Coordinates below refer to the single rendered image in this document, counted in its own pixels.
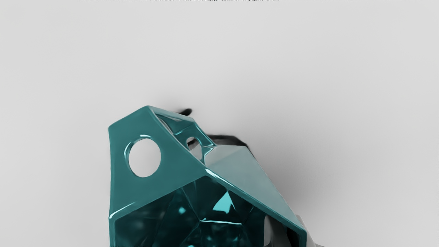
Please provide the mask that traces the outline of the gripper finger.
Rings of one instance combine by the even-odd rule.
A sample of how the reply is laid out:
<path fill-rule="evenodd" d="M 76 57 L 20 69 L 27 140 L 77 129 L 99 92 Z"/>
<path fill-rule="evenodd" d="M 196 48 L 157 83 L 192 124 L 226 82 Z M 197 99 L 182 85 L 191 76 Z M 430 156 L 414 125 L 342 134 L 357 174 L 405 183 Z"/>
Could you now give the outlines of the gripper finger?
<path fill-rule="evenodd" d="M 312 238 L 310 231 L 306 227 L 302 217 L 300 215 L 296 215 L 298 220 L 300 221 L 301 225 L 303 226 L 304 230 L 306 230 L 306 247 L 325 247 L 322 245 L 318 245 Z"/>

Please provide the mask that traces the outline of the teal faceted mug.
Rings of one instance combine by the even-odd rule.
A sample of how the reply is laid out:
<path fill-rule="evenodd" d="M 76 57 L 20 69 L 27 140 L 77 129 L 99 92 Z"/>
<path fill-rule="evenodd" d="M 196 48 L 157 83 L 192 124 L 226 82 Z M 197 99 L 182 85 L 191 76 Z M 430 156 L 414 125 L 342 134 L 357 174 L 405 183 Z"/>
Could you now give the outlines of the teal faceted mug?
<path fill-rule="evenodd" d="M 307 231 L 247 147 L 145 106 L 108 128 L 110 247 L 307 247 Z"/>

